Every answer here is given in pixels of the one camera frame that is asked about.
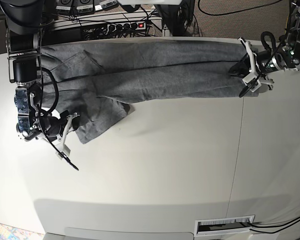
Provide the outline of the black robot arm image left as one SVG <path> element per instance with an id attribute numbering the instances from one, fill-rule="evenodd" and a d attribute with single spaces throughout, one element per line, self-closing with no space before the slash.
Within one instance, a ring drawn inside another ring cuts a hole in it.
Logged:
<path id="1" fill-rule="evenodd" d="M 54 19 L 44 13 L 44 4 L 43 0 L 0 0 L 7 24 L 8 77 L 17 85 L 16 131 L 25 141 L 44 139 L 60 159 L 69 163 L 71 151 L 65 142 L 78 114 L 66 110 L 60 117 L 53 116 L 59 89 L 51 71 L 42 66 L 41 48 L 44 29 L 50 27 Z M 47 110 L 43 109 L 44 74 L 49 76 L 54 90 L 54 101 Z"/>

